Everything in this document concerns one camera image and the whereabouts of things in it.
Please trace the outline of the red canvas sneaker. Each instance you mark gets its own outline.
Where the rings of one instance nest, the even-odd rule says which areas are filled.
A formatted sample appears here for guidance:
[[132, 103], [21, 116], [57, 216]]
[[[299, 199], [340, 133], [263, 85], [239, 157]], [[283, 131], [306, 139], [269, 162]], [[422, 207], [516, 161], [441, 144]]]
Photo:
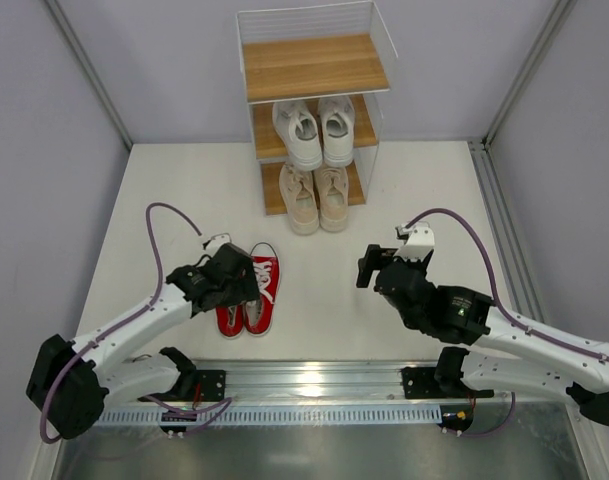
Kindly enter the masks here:
[[244, 326], [255, 336], [266, 334], [272, 324], [273, 310], [280, 285], [280, 261], [275, 248], [268, 242], [258, 242], [251, 249], [259, 299], [243, 307]]
[[233, 339], [244, 329], [243, 306], [217, 307], [215, 309], [216, 323], [222, 336]]

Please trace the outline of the beige platform sneaker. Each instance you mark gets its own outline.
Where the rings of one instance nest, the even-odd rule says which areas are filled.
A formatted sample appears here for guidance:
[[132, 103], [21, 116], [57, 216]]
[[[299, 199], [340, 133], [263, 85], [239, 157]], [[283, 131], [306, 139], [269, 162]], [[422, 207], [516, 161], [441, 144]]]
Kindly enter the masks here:
[[292, 230], [303, 236], [313, 234], [319, 228], [313, 174], [285, 163], [280, 170], [278, 185]]
[[320, 225], [329, 232], [344, 230], [348, 224], [349, 180], [345, 167], [323, 165], [314, 172], [319, 197]]

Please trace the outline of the white grey sneaker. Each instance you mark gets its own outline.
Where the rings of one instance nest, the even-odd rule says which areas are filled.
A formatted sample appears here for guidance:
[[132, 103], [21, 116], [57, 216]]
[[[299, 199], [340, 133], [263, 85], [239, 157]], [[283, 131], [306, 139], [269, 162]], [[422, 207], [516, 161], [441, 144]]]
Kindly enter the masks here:
[[323, 97], [318, 101], [324, 162], [333, 168], [353, 161], [356, 113], [349, 96]]
[[322, 165], [317, 120], [304, 100], [275, 102], [272, 123], [295, 168], [308, 172]]

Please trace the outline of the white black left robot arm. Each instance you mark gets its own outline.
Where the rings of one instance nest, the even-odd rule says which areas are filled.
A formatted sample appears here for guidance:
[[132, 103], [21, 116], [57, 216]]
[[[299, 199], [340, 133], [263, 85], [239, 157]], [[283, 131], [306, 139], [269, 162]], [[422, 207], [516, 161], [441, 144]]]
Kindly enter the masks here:
[[42, 440], [74, 439], [106, 409], [150, 395], [171, 401], [189, 398], [198, 371], [178, 349], [165, 347], [141, 361], [131, 361], [131, 355], [199, 314], [259, 297], [252, 257], [224, 243], [202, 264], [160, 274], [151, 297], [105, 326], [72, 340], [48, 338], [26, 390], [40, 411]]

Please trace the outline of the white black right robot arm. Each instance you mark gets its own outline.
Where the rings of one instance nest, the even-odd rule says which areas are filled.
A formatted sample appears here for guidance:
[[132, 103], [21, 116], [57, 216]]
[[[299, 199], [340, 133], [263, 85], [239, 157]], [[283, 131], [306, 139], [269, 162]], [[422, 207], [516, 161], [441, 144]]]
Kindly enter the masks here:
[[436, 286], [426, 278], [429, 262], [370, 245], [356, 285], [383, 296], [407, 329], [444, 344], [435, 379], [447, 395], [527, 392], [609, 427], [609, 342], [525, 318], [466, 287]]

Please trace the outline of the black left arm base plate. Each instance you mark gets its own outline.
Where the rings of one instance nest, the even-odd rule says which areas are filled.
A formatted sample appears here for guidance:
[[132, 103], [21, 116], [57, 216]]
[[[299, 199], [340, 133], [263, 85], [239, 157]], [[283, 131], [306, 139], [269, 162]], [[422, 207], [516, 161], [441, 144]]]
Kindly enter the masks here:
[[196, 370], [181, 374], [175, 398], [196, 404], [219, 402], [225, 397], [226, 377], [225, 370]]

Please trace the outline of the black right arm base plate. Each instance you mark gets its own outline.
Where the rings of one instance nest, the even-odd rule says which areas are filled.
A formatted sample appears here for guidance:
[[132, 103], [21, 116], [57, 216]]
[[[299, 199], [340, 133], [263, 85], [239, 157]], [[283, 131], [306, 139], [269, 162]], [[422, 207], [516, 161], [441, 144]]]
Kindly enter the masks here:
[[487, 399], [493, 398], [493, 390], [471, 390], [468, 387], [442, 387], [435, 379], [435, 367], [406, 366], [400, 370], [404, 398], [429, 399]]

